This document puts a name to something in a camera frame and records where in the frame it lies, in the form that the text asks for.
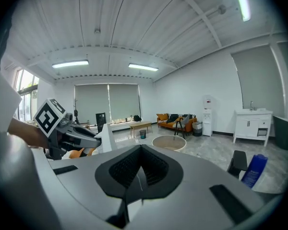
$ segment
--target trash can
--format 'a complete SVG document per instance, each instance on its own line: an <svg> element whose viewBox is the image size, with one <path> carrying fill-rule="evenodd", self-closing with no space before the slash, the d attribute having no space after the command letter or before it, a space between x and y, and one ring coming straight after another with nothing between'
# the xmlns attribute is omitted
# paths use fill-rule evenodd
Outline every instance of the trash can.
<svg viewBox="0 0 288 230"><path fill-rule="evenodd" d="M192 128L193 128L193 135L194 136L201 136L203 134L203 125L201 122L193 123Z"/></svg>
<svg viewBox="0 0 288 230"><path fill-rule="evenodd" d="M141 139L145 139L146 138L146 130L140 130L140 135L141 135Z"/></svg>

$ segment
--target wooden coffee table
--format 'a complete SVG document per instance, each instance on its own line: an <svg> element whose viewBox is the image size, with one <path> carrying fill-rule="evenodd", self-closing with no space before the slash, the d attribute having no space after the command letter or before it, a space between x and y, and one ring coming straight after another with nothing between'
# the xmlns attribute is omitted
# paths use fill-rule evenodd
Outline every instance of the wooden coffee table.
<svg viewBox="0 0 288 230"><path fill-rule="evenodd" d="M152 122L147 122L147 121L144 121L144 122L138 122L138 123L135 123L135 124L131 124L129 125L130 126L130 135L131 135L131 138L132 138L132 130L133 130L133 136L135 138L135 134L134 134L134 130L135 129L140 129L140 128L147 128L147 132L148 132L148 127L151 127L152 126Z"/></svg>

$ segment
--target small blue trash bin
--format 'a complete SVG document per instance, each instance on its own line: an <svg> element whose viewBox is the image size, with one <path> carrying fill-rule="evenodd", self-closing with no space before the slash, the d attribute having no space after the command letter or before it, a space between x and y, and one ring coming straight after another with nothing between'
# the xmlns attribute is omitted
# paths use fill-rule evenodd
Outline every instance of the small blue trash bin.
<svg viewBox="0 0 288 230"><path fill-rule="evenodd" d="M146 138L146 130L140 130L141 139Z"/></svg>

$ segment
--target ceiling light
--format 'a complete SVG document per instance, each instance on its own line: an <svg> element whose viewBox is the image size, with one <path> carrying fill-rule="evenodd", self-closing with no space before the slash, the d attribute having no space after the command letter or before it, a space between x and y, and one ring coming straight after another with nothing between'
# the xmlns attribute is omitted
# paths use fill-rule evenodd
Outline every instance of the ceiling light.
<svg viewBox="0 0 288 230"><path fill-rule="evenodd" d="M149 71L158 71L158 68L154 67L147 67L147 66L142 66L142 65L137 65L137 64L129 64L130 68L137 68L137 69L143 69L143 70L149 70Z"/></svg>
<svg viewBox="0 0 288 230"><path fill-rule="evenodd" d="M251 18L251 11L248 0L239 0L240 10L243 21L248 21Z"/></svg>
<svg viewBox="0 0 288 230"><path fill-rule="evenodd" d="M64 63L53 64L53 68L61 68L61 67L73 67L73 66L87 66L88 60L78 60L78 61L70 61Z"/></svg>

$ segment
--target white wall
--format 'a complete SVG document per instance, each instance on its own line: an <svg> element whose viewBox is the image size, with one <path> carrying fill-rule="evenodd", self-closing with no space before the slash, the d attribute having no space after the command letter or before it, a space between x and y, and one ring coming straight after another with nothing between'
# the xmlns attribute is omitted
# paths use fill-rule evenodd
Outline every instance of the white wall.
<svg viewBox="0 0 288 230"><path fill-rule="evenodd" d="M46 98L54 97L67 112L74 111L74 86L81 84L99 83L137 83L140 90L140 107L142 119L144 121L156 122L155 91L153 83L149 79L138 79L128 77L82 77L81 80L62 80L54 85L50 85L42 80L38 84L37 106L45 101Z"/></svg>
<svg viewBox="0 0 288 230"><path fill-rule="evenodd" d="M268 44L272 48L275 47L275 42L284 40L288 40L286 35L248 40L214 52L156 81L157 113L190 113L202 121L203 96L209 94L213 97L214 106L213 131L233 133L234 110L242 109L242 94L231 54ZM286 71L285 66L278 67L279 70Z"/></svg>
<svg viewBox="0 0 288 230"><path fill-rule="evenodd" d="M37 88L37 109L41 107L47 98L55 98L53 85L50 85L49 83L46 83L40 79Z"/></svg>
<svg viewBox="0 0 288 230"><path fill-rule="evenodd" d="M1 67L1 74L12 87L14 86L16 72L17 70L15 68L6 70L4 67Z"/></svg>

